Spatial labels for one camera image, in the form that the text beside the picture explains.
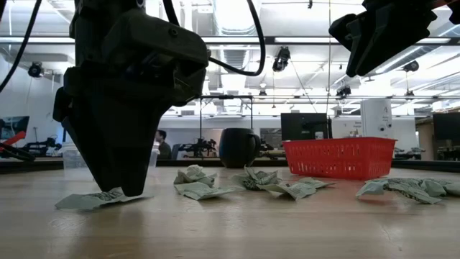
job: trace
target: cable wire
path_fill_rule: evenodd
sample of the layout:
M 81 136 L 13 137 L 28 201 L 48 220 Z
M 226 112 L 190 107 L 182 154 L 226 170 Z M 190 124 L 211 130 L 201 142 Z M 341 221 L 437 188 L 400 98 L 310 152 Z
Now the cable wire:
M 313 102 L 312 102 L 311 99 L 310 99 L 310 96 L 309 96 L 308 93 L 307 93 L 307 90 L 306 90 L 305 87 L 303 86 L 302 80 L 300 79 L 300 76 L 299 76 L 299 74 L 297 73 L 297 69 L 295 69 L 294 62 L 291 62 L 291 64 L 293 65 L 295 75 L 297 76 L 297 79 L 299 80 L 300 86 L 302 86 L 302 89 L 303 89 L 303 91 L 305 92 L 305 95 L 308 97 L 308 100 L 309 100 L 311 106 L 312 106 L 313 109 L 315 110 L 315 113 L 318 113 L 318 111 L 316 111 L 315 104 L 313 104 Z
M 6 0 L 0 1 L 0 21 L 1 21 L 1 18 L 3 17 L 3 11 L 5 10 L 5 6 L 6 6 Z
M 30 35 L 32 34 L 32 28 L 34 27 L 34 23 L 37 18 L 38 10 L 40 9 L 40 4 L 42 4 L 42 0 L 36 0 L 34 9 L 32 10 L 32 15 L 30 17 L 29 25 L 27 26 L 27 30 L 24 35 L 24 40 L 22 41 L 21 47 L 19 48 L 19 51 L 16 55 L 16 59 L 14 60 L 13 66 L 11 67 L 5 79 L 0 85 L 0 93 L 3 91 L 3 89 L 8 84 L 9 80 L 12 78 L 14 72 L 16 71 L 16 68 L 19 65 L 19 62 L 21 61 L 21 58 L 22 58 L 22 55 L 24 54 L 27 43 L 29 42 Z
M 265 49 L 265 38 L 264 38 L 264 32 L 262 31 L 262 25 L 260 24 L 259 16 L 257 15 L 256 8 L 254 4 L 252 3 L 252 0 L 247 0 L 247 4 L 249 6 L 249 10 L 251 12 L 252 19 L 254 20 L 254 25 L 256 27 L 257 31 L 257 37 L 259 38 L 259 44 L 260 44 L 260 63 L 259 63 L 259 68 L 257 71 L 244 71 L 242 69 L 235 68 L 229 64 L 226 64 L 218 59 L 209 57 L 209 61 L 226 68 L 232 72 L 238 73 L 243 76 L 258 76 L 260 75 L 265 67 L 265 55 L 266 55 L 266 49 Z M 165 6 L 165 11 L 167 15 L 167 19 L 174 25 L 180 26 L 179 21 L 177 16 L 175 15 L 174 11 L 174 5 L 172 0 L 163 0 L 163 5 Z
M 329 27 L 331 27 L 332 21 L 331 21 L 331 0 L 329 0 Z M 328 114 L 328 108 L 329 108 L 329 96 L 331 95 L 331 38 L 329 38 L 329 69 L 328 69 L 328 96 L 326 99 L 326 116 Z

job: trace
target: black mug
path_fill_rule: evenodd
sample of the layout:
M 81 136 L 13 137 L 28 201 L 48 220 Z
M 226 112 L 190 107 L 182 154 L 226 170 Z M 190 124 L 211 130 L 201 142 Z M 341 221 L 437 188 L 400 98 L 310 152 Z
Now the black mug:
M 252 129 L 224 129 L 219 157 L 226 168 L 250 166 L 259 155 L 260 137 Z

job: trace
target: black robotic gripper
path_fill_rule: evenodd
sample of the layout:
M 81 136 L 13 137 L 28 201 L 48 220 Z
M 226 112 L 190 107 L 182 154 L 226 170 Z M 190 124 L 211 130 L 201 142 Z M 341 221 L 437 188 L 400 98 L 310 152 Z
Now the black robotic gripper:
M 171 106 L 201 95 L 206 44 L 147 16 L 144 0 L 75 0 L 75 67 L 53 118 L 72 137 L 102 191 L 143 192 L 155 131 Z

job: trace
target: mug handle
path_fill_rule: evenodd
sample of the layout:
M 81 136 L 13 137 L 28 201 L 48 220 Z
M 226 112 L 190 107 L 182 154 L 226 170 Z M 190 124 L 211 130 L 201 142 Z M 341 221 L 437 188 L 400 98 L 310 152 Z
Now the mug handle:
M 254 134 L 254 133 L 249 133 L 248 136 L 249 136 L 249 139 L 254 138 L 254 140 L 256 141 L 256 146 L 255 146 L 255 148 L 254 148 L 254 153 L 252 154 L 252 156 L 254 156 L 254 159 L 255 159 L 255 158 L 257 157 L 257 155 L 259 155 L 260 145 L 261 145 L 262 143 L 260 142 L 260 137 L 257 136 L 256 134 Z

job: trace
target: person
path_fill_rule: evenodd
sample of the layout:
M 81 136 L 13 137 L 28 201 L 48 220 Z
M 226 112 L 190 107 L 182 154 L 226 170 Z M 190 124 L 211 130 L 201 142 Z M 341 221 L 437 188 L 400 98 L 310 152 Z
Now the person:
M 171 147 L 165 142 L 166 140 L 166 131 L 157 130 L 155 133 L 155 140 L 160 144 L 158 150 L 160 154 L 158 155 L 159 160 L 169 160 L 171 159 Z

